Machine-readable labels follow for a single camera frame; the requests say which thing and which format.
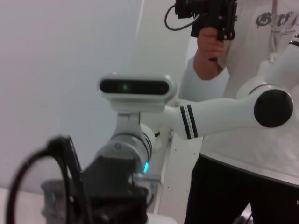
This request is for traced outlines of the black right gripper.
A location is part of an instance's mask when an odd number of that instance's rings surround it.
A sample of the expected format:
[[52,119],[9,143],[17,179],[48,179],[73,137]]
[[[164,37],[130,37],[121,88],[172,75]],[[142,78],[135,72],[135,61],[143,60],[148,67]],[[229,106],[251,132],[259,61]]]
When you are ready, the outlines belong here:
[[148,190],[131,178],[135,160],[99,157],[83,172],[95,224],[145,224]]

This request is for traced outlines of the operator bare hand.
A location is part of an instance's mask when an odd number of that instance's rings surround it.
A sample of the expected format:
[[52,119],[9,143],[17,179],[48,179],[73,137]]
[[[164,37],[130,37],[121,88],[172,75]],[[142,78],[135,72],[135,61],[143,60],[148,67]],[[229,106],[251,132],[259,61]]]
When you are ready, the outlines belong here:
[[230,45],[230,40],[218,40],[218,30],[213,27],[201,29],[197,38],[197,52],[195,59],[197,61],[209,61],[212,58],[222,57]]

